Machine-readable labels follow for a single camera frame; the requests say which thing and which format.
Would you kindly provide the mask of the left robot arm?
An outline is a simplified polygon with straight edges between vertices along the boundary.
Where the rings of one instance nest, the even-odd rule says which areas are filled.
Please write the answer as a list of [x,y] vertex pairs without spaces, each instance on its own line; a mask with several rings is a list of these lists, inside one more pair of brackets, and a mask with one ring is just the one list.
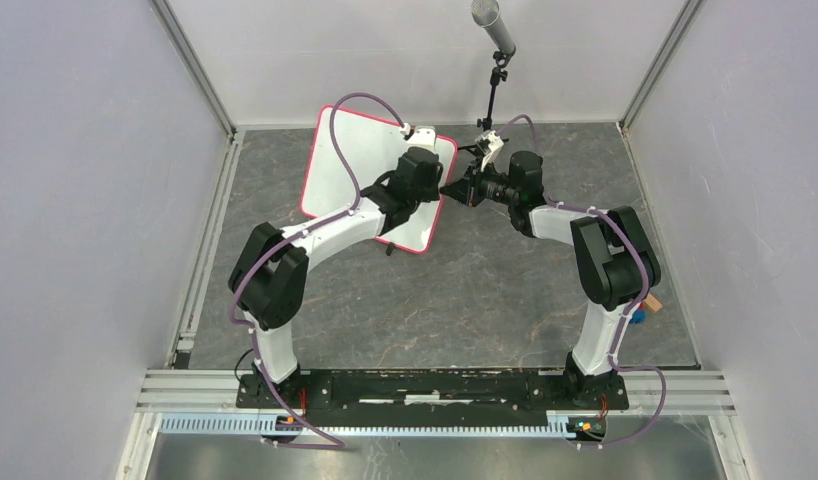
[[359,242],[404,225],[423,203],[439,198],[444,167],[436,153],[408,148],[390,170],[361,190],[357,202],[284,229],[264,222],[251,232],[230,275],[232,322],[254,341],[260,392],[275,407],[299,394],[291,321],[302,306],[307,277],[323,261]]

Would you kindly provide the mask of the pink framed whiteboard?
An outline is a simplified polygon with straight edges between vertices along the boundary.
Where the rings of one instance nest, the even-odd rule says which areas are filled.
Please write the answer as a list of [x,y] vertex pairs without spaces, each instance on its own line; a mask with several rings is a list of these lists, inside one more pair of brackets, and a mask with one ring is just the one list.
[[[346,212],[355,198],[351,178],[331,141],[331,112],[330,105],[321,110],[300,200],[301,210],[311,219],[301,226],[286,229],[290,234],[307,232],[293,244],[307,249],[313,265],[355,243],[372,239],[374,228],[382,226],[384,222],[384,216],[376,205],[364,200],[356,213],[318,229],[312,228],[321,217],[330,218],[341,211]],[[408,148],[396,122],[352,110],[338,111],[335,134],[362,188],[373,184],[383,173],[395,169],[398,158]],[[394,243],[408,252],[422,254],[429,249],[441,208],[439,200],[423,203],[406,223],[380,235],[378,239],[384,243]]]

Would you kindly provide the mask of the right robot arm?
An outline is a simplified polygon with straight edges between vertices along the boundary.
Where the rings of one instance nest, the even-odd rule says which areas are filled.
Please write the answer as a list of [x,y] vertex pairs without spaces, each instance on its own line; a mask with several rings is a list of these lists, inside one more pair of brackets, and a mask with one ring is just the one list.
[[629,318],[661,279],[661,267],[635,210],[550,200],[543,160],[529,151],[514,153],[505,173],[475,161],[440,191],[470,207],[484,200],[502,204],[522,235],[572,247],[588,304],[578,342],[566,357],[562,392],[576,408],[591,406],[612,389]]

